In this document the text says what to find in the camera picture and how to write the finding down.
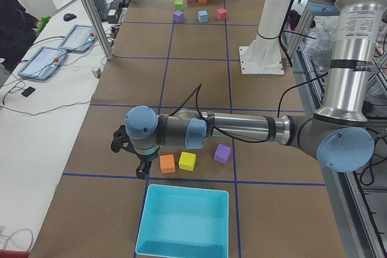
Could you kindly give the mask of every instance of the blue grid line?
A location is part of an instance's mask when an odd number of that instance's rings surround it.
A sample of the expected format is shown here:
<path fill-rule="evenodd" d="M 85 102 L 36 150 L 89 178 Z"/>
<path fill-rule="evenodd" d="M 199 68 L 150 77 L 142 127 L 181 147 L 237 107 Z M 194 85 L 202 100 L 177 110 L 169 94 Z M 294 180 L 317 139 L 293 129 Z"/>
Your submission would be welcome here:
<path fill-rule="evenodd" d="M 317 182 L 238 181 L 238 184 L 296 185 L 299 187 L 325 187 L 324 183 L 317 183 Z"/>
<path fill-rule="evenodd" d="M 166 60 L 167 57 L 130 57 L 130 56 L 115 56 L 119 59 L 144 59 L 144 60 Z M 200 59 L 195 57 L 170 57 L 170 60 L 207 60 L 207 61 L 230 61 L 230 62 L 239 62 L 239 59 Z"/>
<path fill-rule="evenodd" d="M 241 223 L 239 221 L 238 177 L 236 174 L 236 155 L 235 155 L 234 139 L 232 140 L 232 160 L 234 163 L 235 215 L 236 215 L 236 237 L 238 240 L 238 257 L 242 258 Z"/>
<path fill-rule="evenodd" d="M 111 179 L 137 179 L 130 175 L 97 175 L 89 173 L 63 172 L 64 176 L 84 177 L 84 178 L 111 178 Z M 319 182 L 282 182 L 282 181 L 232 181 L 226 179 L 201 179 L 201 178 L 157 178 L 149 177 L 150 181 L 189 181 L 189 182 L 213 182 L 221 184 L 262 184 L 262 185 L 290 185 L 299 187 L 325 187 L 324 183 Z"/>
<path fill-rule="evenodd" d="M 233 184 L 234 181 L 228 181 L 223 179 L 201 179 L 201 178 L 157 178 L 150 177 L 152 181 L 189 181 L 189 182 L 213 182 L 220 184 Z"/>
<path fill-rule="evenodd" d="M 158 111 L 157 114 L 160 114 L 161 111 L 161 103 L 163 101 L 163 94 L 164 94 L 164 87 L 165 87 L 165 80 L 167 76 L 167 71 L 168 71 L 168 63 L 169 63 L 169 55 L 171 53 L 171 46 L 172 46 L 172 37 L 174 35 L 174 28 L 175 24 L 172 24 L 172 31 L 171 31 L 171 38 L 169 39 L 169 47 L 168 47 L 168 54 L 167 54 L 167 59 L 166 59 L 166 64 L 165 64 L 165 72 L 164 72 L 164 78 L 163 78 L 163 86 L 161 87 L 161 94 L 160 94 L 160 102 L 158 104 Z M 144 206 L 145 206 L 145 199 L 146 199 L 146 194 L 148 192 L 148 185 L 149 185 L 149 176 L 146 178 L 145 181 L 145 190 L 144 190 L 144 196 L 143 196 L 143 203 L 141 206 L 141 213 L 140 213 L 140 222 L 138 223 L 138 229 L 137 232 L 140 230 L 140 224 L 141 224 L 141 217 L 143 216 L 144 212 Z M 133 252 L 133 258 L 137 257 L 137 253 L 134 251 Z"/>
<path fill-rule="evenodd" d="M 144 60 L 166 60 L 166 57 L 126 57 L 126 56 L 115 56 L 118 59 L 144 59 Z"/>
<path fill-rule="evenodd" d="M 227 59 L 200 59 L 200 58 L 194 58 L 194 57 L 170 57 L 170 60 L 205 60 L 205 61 L 223 61 L 226 62 L 228 61 Z"/>
<path fill-rule="evenodd" d="M 173 24 L 173 22 L 151 22 L 151 21 L 123 21 L 123 24 Z M 176 25 L 224 25 L 224 24 L 214 24 L 214 23 L 197 23 L 197 22 L 185 22 L 185 23 L 176 23 Z M 258 24 L 228 24 L 234 27 L 259 27 Z"/>
<path fill-rule="evenodd" d="M 226 9 L 226 0 L 223 0 L 223 7 Z M 229 38 L 227 37 L 227 19 L 224 20 L 224 31 L 226 37 L 226 55 L 227 55 L 227 76 L 229 81 L 229 100 L 230 100 L 230 113 L 232 114 L 232 91 L 231 91 L 231 72 L 229 61 Z M 236 155 L 235 155 L 235 142 L 232 140 L 232 160 L 234 166 L 234 191 L 235 191 L 235 218 L 236 218 L 236 236 L 238 242 L 238 257 L 242 258 L 242 246 L 241 246 L 241 226 L 239 222 L 239 201 L 238 201 L 238 176 L 236 174 Z"/>
<path fill-rule="evenodd" d="M 136 176 L 125 176 L 125 175 L 92 175 L 87 173 L 71 173 L 63 172 L 65 176 L 78 176 L 83 178 L 120 178 L 120 179 L 137 179 Z"/>
<path fill-rule="evenodd" d="M 90 106 L 100 106 L 100 107 L 136 107 L 136 106 L 142 106 L 142 105 L 123 105 L 123 104 L 100 104 L 100 103 L 92 103 Z M 178 106 L 148 106 L 150 108 L 154 109 L 176 109 Z M 192 109 L 196 110 L 196 107 L 187 107 L 185 106 L 184 108 L 186 109 Z M 219 111 L 229 111 L 230 108 L 210 108 L 210 107 L 199 107 L 200 110 L 219 110 Z M 232 108 L 232 111 L 253 111 L 253 112 L 277 112 L 277 109 L 243 109 L 243 108 Z M 303 110 L 282 110 L 281 112 L 289 112 L 289 113 L 304 113 Z"/>

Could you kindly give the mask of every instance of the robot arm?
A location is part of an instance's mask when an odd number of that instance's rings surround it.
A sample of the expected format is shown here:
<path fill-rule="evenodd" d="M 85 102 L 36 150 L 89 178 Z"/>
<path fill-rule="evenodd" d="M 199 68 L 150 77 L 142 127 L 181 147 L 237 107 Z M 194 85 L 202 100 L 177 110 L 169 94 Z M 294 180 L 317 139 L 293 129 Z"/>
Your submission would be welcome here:
<path fill-rule="evenodd" d="M 137 177 L 145 178 L 160 146 L 200 149 L 209 137 L 233 137 L 248 142 L 277 141 L 317 159 L 322 166 L 350 172 L 372 157 L 374 142 L 364 130 L 362 114 L 376 37 L 387 0 L 310 0 L 320 15 L 335 5 L 339 23 L 323 105 L 313 118 L 282 118 L 195 112 L 156 115 L 145 106 L 131 109 L 125 125 L 114 134 L 112 150 L 137 154 Z"/>
<path fill-rule="evenodd" d="M 114 152 L 124 149 L 137 154 L 140 165 L 136 175 L 140 179 L 149 174 L 160 146 L 201 149 L 209 137 L 233 137 L 251 143 L 277 141 L 303 150 L 322 166 L 340 172 L 358 169 L 374 150 L 369 133 L 358 127 L 301 116 L 273 118 L 214 112 L 201 115 L 202 119 L 198 112 L 188 109 L 174 116 L 157 115 L 149 107 L 135 107 L 126 115 L 125 125 L 114 134 L 111 148 Z"/>

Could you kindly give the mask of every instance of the cyan plastic bin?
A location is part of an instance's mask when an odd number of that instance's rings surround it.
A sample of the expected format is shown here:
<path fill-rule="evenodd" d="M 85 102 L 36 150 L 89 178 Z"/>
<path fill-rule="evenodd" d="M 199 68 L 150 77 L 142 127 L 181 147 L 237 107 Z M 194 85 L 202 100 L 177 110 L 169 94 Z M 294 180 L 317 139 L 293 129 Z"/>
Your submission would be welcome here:
<path fill-rule="evenodd" d="M 150 185 L 135 252 L 168 258 L 228 258 L 229 193 Z"/>

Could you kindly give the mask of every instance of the black clothing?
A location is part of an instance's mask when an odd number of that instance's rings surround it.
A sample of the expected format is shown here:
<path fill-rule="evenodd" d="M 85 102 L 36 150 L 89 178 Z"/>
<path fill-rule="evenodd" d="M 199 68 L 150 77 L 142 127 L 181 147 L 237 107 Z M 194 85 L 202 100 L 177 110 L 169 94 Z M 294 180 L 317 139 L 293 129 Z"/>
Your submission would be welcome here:
<path fill-rule="evenodd" d="M 0 57 L 7 70 L 13 71 L 35 41 L 37 22 L 18 0 L 0 0 Z"/>

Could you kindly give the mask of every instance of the tablet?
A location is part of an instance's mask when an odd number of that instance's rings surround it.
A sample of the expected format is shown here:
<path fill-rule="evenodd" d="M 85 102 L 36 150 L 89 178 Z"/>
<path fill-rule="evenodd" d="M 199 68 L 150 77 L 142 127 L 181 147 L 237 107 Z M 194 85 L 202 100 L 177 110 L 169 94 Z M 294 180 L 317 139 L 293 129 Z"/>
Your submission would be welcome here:
<path fill-rule="evenodd" d="M 58 48 L 67 50 L 69 53 L 84 53 L 96 39 L 94 28 L 89 25 L 76 24 L 60 43 Z"/>
<path fill-rule="evenodd" d="M 46 80 L 58 69 L 66 55 L 66 50 L 40 47 L 21 68 L 18 76 L 28 79 Z"/>

